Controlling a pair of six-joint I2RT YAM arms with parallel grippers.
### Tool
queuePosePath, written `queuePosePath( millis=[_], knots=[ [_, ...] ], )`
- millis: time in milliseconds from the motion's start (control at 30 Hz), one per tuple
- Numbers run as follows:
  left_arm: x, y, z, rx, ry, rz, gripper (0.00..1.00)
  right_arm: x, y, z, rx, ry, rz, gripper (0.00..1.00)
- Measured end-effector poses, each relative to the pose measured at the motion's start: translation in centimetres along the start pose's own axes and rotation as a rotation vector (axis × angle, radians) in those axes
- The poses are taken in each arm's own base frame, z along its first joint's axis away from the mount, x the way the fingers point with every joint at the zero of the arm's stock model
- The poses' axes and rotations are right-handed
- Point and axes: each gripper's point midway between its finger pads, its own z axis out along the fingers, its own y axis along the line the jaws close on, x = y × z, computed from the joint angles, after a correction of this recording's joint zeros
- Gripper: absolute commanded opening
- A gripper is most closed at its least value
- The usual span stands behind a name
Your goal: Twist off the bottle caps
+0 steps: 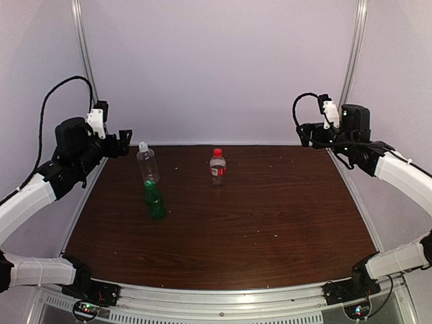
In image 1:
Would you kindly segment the clear bottle white cap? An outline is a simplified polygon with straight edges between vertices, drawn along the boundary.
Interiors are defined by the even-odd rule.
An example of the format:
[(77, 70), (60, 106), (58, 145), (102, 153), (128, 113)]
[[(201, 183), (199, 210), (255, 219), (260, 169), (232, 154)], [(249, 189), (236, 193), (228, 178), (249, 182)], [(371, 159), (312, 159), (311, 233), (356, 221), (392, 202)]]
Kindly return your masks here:
[(155, 152), (144, 141), (139, 142), (136, 154), (143, 181), (152, 180), (157, 184), (160, 180)]

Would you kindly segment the green plastic bottle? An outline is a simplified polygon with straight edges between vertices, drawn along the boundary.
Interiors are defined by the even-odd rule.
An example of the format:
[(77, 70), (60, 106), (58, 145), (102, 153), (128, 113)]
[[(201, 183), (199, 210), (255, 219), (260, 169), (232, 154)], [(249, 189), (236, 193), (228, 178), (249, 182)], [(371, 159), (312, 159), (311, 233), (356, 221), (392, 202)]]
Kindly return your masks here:
[(145, 201), (151, 218), (154, 220), (163, 219), (166, 216), (166, 210), (162, 194), (152, 180), (146, 180), (144, 186)]

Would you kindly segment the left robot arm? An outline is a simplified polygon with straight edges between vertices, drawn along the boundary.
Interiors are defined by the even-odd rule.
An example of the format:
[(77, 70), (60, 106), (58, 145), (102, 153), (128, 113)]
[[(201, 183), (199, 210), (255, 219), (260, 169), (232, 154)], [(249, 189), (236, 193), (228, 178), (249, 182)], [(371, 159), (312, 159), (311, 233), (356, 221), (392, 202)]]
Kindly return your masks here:
[[(63, 121), (55, 129), (57, 146), (50, 161), (36, 168), (31, 180), (1, 202), (1, 241), (46, 206), (59, 201), (87, 176), (104, 158), (126, 156), (130, 151), (131, 130), (106, 134), (104, 123), (88, 123), (82, 117)], [(90, 270), (69, 257), (38, 258), (1, 252), (1, 291), (15, 286), (57, 284), (71, 287), (83, 300), (97, 294)]]

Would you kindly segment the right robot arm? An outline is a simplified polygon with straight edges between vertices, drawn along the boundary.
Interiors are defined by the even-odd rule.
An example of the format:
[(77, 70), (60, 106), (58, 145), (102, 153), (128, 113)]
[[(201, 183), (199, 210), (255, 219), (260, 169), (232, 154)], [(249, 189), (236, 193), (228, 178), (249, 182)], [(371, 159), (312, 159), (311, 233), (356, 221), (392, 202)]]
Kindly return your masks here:
[[(296, 124), (303, 147), (331, 149), (348, 158), (350, 169), (358, 167), (431, 212), (431, 174), (382, 141), (371, 141), (370, 111), (360, 105), (325, 101), (320, 109), (322, 123)], [(372, 280), (394, 273), (431, 267), (431, 233), (386, 252), (379, 252), (360, 264), (363, 272), (346, 283), (350, 297), (360, 298), (372, 286)]]

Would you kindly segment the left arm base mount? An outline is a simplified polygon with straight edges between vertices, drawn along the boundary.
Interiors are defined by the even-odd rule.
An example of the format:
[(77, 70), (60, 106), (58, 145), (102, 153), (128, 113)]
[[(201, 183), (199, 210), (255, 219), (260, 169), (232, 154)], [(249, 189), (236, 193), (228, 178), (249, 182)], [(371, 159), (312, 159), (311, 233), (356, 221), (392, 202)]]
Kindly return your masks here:
[(70, 285), (60, 285), (61, 292), (74, 298), (92, 302), (98, 306), (116, 306), (120, 287), (117, 284), (97, 281), (92, 278), (90, 267), (72, 255), (61, 256), (69, 261), (76, 270)]

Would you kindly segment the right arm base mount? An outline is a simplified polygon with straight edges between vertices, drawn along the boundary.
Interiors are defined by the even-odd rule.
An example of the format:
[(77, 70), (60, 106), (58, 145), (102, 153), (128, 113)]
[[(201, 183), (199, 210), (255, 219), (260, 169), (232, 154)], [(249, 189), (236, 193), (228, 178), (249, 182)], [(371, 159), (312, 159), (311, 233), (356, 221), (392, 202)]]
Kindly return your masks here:
[(371, 254), (355, 264), (349, 279), (328, 281), (323, 285), (323, 295), (328, 306), (380, 293), (381, 288), (378, 280), (371, 279), (366, 270), (366, 263), (373, 256), (375, 255)]

